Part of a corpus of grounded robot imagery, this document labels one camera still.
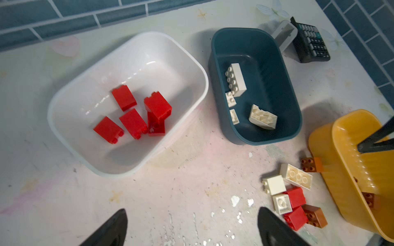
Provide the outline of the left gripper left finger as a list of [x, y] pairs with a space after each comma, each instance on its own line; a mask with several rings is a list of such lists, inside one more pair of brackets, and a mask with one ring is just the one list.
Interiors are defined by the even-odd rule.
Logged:
[[123, 246], [127, 227], [126, 210], [120, 209], [82, 242], [80, 246]]

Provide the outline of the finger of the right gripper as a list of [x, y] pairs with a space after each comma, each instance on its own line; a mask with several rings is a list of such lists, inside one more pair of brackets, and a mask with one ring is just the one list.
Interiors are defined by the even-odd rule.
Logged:
[[394, 132], [394, 117], [392, 117], [384, 126], [373, 133], [368, 138], [364, 139], [357, 145], [360, 153], [374, 153], [391, 151], [394, 149], [394, 139], [381, 141], [383, 138]]

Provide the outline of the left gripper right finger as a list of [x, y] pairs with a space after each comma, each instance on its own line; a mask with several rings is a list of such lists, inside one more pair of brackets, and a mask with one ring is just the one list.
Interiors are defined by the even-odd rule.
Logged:
[[266, 207], [260, 207], [259, 209], [258, 229], [264, 246], [309, 245]]

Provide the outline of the red lego cluster brick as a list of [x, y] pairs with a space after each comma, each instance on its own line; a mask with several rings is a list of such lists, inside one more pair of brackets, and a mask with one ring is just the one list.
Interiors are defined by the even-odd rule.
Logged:
[[292, 212], [283, 215], [285, 221], [294, 231], [300, 230], [307, 222], [308, 218], [302, 209], [306, 204], [306, 199], [301, 187], [292, 187], [283, 194], [289, 196]]

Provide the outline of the brown lego brick cluster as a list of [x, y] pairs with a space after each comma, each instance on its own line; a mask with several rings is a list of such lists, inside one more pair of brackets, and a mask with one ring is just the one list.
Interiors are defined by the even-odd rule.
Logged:
[[328, 225], [321, 208], [311, 205], [303, 205], [302, 209], [308, 218], [308, 224], [321, 229]]

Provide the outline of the white square lego brick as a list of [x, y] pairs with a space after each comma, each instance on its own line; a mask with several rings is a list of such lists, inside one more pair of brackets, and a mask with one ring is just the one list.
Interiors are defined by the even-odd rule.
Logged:
[[262, 180], [263, 189], [266, 194], [277, 195], [286, 191], [286, 186], [281, 175], [272, 176]]

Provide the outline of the brown lego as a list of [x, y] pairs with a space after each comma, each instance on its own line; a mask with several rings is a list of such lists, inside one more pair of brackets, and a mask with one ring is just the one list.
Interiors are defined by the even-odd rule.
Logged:
[[380, 196], [374, 193], [362, 192], [362, 195], [369, 206], [370, 209], [379, 210], [380, 209]]

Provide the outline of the cream long lego brick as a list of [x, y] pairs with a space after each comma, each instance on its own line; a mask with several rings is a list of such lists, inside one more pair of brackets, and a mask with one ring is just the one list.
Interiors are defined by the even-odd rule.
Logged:
[[294, 186], [302, 187], [307, 190], [311, 190], [312, 188], [313, 176], [291, 164], [282, 164], [280, 174], [286, 182]]

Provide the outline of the cream lego brick bottom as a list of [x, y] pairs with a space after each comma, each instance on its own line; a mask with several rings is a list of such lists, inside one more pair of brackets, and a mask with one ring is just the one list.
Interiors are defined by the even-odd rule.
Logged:
[[249, 121], [266, 130], [274, 130], [276, 128], [278, 117], [268, 111], [261, 110], [257, 105], [253, 104], [249, 115]]

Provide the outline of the small white lego brick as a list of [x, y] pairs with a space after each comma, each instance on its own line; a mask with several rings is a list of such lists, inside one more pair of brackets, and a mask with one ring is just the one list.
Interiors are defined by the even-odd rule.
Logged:
[[240, 123], [235, 109], [230, 109], [230, 116], [231, 116], [231, 120], [233, 122], [233, 125], [237, 125]]

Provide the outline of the long white lego brick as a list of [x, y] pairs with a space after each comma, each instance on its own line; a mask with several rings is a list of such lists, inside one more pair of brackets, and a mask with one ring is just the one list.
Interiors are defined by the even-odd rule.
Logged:
[[231, 64], [226, 70], [225, 76], [233, 97], [240, 97], [247, 90], [239, 63]]

